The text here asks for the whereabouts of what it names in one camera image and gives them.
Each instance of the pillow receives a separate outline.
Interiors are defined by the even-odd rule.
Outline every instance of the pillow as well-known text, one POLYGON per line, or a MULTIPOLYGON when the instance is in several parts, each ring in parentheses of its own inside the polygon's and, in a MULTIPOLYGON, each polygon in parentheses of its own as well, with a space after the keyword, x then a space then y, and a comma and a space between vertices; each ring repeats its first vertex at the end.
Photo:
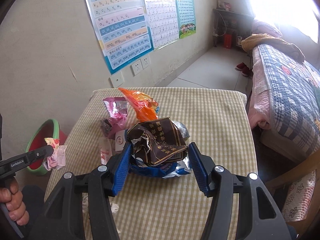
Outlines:
POLYGON ((282 37, 281 31, 271 21, 262 21, 261 19, 254 18, 252 23, 252 33, 268 33, 269 35, 280 38, 282 37))
POLYGON ((303 220, 311 202, 315 183, 316 171, 313 171, 291 184, 282 208, 286 222, 303 220))

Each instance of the blue plastic wrapper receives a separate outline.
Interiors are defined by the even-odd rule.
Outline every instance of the blue plastic wrapper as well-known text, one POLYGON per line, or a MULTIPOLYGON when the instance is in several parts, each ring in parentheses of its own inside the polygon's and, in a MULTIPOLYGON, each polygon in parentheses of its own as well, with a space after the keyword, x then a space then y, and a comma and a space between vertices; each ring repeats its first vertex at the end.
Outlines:
POLYGON ((129 172, 133 172, 141 176, 167 179, 175 176, 180 177, 191 173, 190 160, 188 156, 182 161, 167 163, 154 167, 146 166, 143 162, 134 159, 132 156, 131 163, 133 162, 136 162, 137 165, 131 164, 129 172))

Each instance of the electrical socket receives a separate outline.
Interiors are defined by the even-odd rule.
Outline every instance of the electrical socket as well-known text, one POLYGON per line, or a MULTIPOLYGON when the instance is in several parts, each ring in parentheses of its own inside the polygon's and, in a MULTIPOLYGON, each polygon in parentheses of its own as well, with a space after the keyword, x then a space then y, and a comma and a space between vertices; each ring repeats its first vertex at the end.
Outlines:
POLYGON ((149 55, 145 55, 141 57, 141 62, 142 62, 143 69, 148 67, 151 64, 149 55))
POLYGON ((121 71, 113 74, 110 77, 110 80, 114 88, 119 87, 123 83, 123 77, 122 77, 121 71))
POLYGON ((131 64, 131 68, 134 75, 137 75, 141 70, 143 70, 141 60, 138 59, 136 62, 131 64))

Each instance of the tablecloth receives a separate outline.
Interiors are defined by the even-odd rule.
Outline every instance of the tablecloth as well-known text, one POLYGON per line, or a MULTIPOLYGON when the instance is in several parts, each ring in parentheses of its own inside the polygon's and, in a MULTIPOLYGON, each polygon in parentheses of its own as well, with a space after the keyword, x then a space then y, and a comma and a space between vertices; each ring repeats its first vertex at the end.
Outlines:
MULTIPOLYGON (((257 172, 244 94, 199 88, 132 89, 147 93, 159 103, 159 118, 169 116, 185 124, 191 135, 187 144, 194 141, 200 152, 211 156, 216 165, 243 176, 257 172)), ((52 172, 45 198, 65 172, 88 173, 100 164, 100 120, 108 117, 102 99, 121 95, 117 89, 93 92, 65 143, 67 164, 52 172)), ((129 107, 127 127, 137 121, 129 107)), ((121 240, 196 240, 202 234, 212 199, 199 191, 193 174, 169 179, 129 174, 123 190, 111 201, 119 205, 114 218, 121 240)), ((237 194, 232 211, 228 239, 235 238, 237 194)), ((84 215, 84 229, 86 239, 92 239, 88 213, 84 215)))

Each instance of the tile floor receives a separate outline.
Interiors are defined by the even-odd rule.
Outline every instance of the tile floor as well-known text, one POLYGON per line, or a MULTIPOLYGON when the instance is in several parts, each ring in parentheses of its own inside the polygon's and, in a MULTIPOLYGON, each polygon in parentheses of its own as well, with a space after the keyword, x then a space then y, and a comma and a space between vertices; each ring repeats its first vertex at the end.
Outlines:
POLYGON ((250 64, 246 53, 224 47, 213 47, 183 71, 167 87, 191 87, 236 90, 245 94, 248 77, 236 65, 250 64))

